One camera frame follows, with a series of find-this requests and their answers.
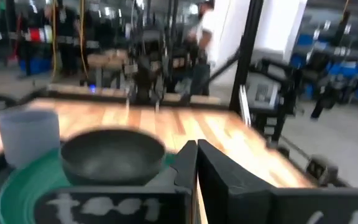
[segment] white wall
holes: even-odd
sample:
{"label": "white wall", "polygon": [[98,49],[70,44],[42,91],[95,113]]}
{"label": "white wall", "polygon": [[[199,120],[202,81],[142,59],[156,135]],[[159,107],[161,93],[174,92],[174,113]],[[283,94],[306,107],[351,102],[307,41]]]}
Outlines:
{"label": "white wall", "polygon": [[[305,16],[310,16],[310,23],[318,24],[329,20],[332,23],[339,23],[342,19],[342,11],[332,9],[313,9],[309,8],[305,11]],[[349,22],[358,22],[358,15],[352,14]]]}
{"label": "white wall", "polygon": [[[255,40],[256,57],[273,55],[289,61],[307,0],[265,0]],[[247,20],[249,0],[216,0],[228,4],[221,34],[218,67],[238,48]],[[233,86],[237,64],[226,70],[213,85]]]}
{"label": "white wall", "polygon": [[[224,14],[224,16],[222,16],[224,18],[224,24],[221,29],[217,67],[221,66],[239,47],[247,22],[249,0],[216,0],[215,9],[218,9],[218,4],[224,6],[223,9],[225,9],[225,11],[222,12],[222,14]],[[236,70],[237,63],[228,68],[217,78],[213,85],[233,86]]]}

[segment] warehouse floor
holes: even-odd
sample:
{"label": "warehouse floor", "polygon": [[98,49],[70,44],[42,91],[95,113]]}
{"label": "warehouse floor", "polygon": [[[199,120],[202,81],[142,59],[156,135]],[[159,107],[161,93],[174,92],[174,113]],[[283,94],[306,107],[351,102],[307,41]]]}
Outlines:
{"label": "warehouse floor", "polygon": [[[18,80],[16,75],[20,73],[14,69],[0,71],[0,93],[19,99],[50,81],[47,74],[34,79]],[[211,93],[228,101],[231,89],[213,85]],[[340,177],[358,187],[358,105],[336,106],[331,111],[323,112],[318,121],[309,119],[312,103],[301,105],[305,114],[289,118],[283,135],[307,154],[322,154],[332,160],[339,166]],[[295,152],[291,152],[291,157],[301,167],[307,163],[306,159]],[[0,172],[0,187],[7,176],[6,170]]]}

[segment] ceiling light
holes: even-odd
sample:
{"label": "ceiling light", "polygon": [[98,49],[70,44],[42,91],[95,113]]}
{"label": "ceiling light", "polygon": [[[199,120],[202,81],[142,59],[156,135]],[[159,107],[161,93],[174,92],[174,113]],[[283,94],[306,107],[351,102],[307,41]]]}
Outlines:
{"label": "ceiling light", "polygon": [[142,9],[144,9],[144,1],[143,0],[136,0],[136,4],[137,4],[137,6],[141,7]]}
{"label": "ceiling light", "polygon": [[104,13],[106,16],[110,16],[110,9],[108,7],[104,8]]}
{"label": "ceiling light", "polygon": [[192,4],[189,8],[189,12],[192,15],[198,14],[198,6],[196,4]]}

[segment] wooden table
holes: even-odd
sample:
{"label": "wooden table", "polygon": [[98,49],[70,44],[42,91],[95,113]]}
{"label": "wooden table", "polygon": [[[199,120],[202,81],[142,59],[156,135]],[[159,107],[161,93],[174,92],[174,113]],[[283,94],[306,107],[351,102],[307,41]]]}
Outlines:
{"label": "wooden table", "polygon": [[[174,58],[173,67],[184,67],[187,58]],[[137,72],[137,64],[129,63],[129,59],[112,58],[105,54],[90,54],[88,56],[88,63],[91,68],[104,68],[113,70],[123,70],[125,75]],[[161,67],[160,62],[151,62],[151,69],[157,71]]]}
{"label": "wooden table", "polygon": [[[89,89],[83,87],[54,85],[51,88],[65,93],[90,94]],[[122,96],[123,93],[105,89],[92,94]],[[168,95],[166,100],[175,101],[177,97]],[[192,98],[192,101],[214,103],[200,96]],[[277,151],[266,149],[265,141],[230,111],[165,107],[155,111],[151,107],[52,98],[35,99],[26,107],[53,108],[59,115],[60,135],[63,139],[90,129],[134,128],[160,139],[170,152],[178,152],[188,140],[206,139],[242,167],[276,187],[314,187]],[[200,192],[199,198],[201,219],[207,223]]]}

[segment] white cup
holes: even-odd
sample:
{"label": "white cup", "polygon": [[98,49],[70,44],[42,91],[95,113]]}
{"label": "white cup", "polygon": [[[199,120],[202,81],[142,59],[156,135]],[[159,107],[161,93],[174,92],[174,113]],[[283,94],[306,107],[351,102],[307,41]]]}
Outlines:
{"label": "white cup", "polygon": [[53,110],[4,110],[0,133],[6,162],[16,169],[60,147],[58,115]]}

